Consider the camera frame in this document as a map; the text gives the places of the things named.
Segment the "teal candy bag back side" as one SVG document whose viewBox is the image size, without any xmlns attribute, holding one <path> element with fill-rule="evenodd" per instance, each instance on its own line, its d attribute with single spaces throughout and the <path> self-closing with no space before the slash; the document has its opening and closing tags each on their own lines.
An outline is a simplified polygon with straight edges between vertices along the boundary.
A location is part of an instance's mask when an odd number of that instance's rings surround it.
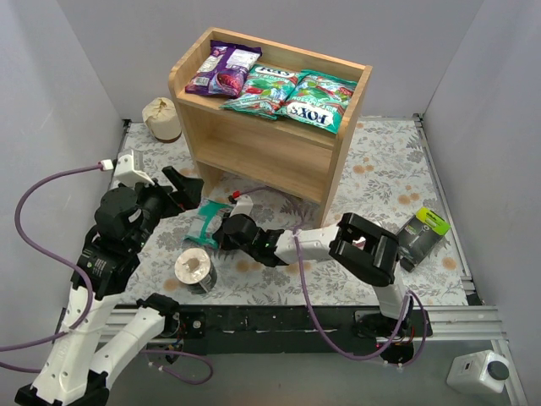
<svg viewBox="0 0 541 406">
<path fill-rule="evenodd" d="M 231 210 L 232 206 L 229 204 L 204 199 L 184 239 L 217 249 L 218 243 L 213 238 L 213 234 L 220 228 L 223 217 Z"/>
</svg>

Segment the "purple berry candy bag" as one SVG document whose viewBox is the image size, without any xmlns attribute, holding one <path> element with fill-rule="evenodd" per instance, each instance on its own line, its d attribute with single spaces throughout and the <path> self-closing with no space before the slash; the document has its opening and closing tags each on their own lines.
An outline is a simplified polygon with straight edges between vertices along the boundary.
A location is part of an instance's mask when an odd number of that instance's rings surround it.
<svg viewBox="0 0 541 406">
<path fill-rule="evenodd" d="M 250 69 L 262 53 L 260 47 L 211 40 L 210 55 L 185 86 L 185 92 L 199 96 L 238 97 Z"/>
</svg>

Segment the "green mint candy bag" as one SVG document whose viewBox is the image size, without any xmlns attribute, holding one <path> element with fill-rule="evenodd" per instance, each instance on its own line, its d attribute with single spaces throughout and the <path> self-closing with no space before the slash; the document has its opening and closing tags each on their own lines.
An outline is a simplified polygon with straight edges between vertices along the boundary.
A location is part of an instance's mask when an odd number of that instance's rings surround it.
<svg viewBox="0 0 541 406">
<path fill-rule="evenodd" d="M 255 64 L 249 71 L 239 96 L 225 101 L 221 109 L 277 120 L 276 112 L 303 77 L 302 72 Z"/>
</svg>

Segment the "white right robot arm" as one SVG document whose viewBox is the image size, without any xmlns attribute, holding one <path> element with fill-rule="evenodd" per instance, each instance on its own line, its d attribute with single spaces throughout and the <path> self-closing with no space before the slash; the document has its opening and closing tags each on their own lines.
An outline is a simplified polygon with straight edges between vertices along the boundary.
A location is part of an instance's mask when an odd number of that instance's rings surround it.
<svg viewBox="0 0 541 406">
<path fill-rule="evenodd" d="M 373 287 L 380 313 L 404 321 L 410 307 L 402 280 L 398 237 L 354 214 L 336 225 L 290 231 L 257 226 L 246 214 L 225 217 L 212 238 L 222 250 L 241 250 L 269 267 L 301 260 L 337 261 L 358 280 Z"/>
</svg>

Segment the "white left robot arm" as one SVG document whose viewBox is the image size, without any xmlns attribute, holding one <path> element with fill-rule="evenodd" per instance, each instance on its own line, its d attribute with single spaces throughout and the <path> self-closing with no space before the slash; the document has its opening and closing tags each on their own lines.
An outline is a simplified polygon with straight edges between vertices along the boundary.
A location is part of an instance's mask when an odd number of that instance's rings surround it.
<svg viewBox="0 0 541 406">
<path fill-rule="evenodd" d="M 104 405 L 113 382 L 154 337 L 176 336 L 183 323 L 180 305 L 152 294 L 104 348 L 98 348 L 107 320 L 139 266 L 139 253 L 160 220 L 199 206 L 204 182 L 173 167 L 170 181 L 122 181 L 108 190 L 94 214 L 71 278 L 68 306 L 52 351 L 36 379 L 21 387 L 18 405 Z"/>
</svg>

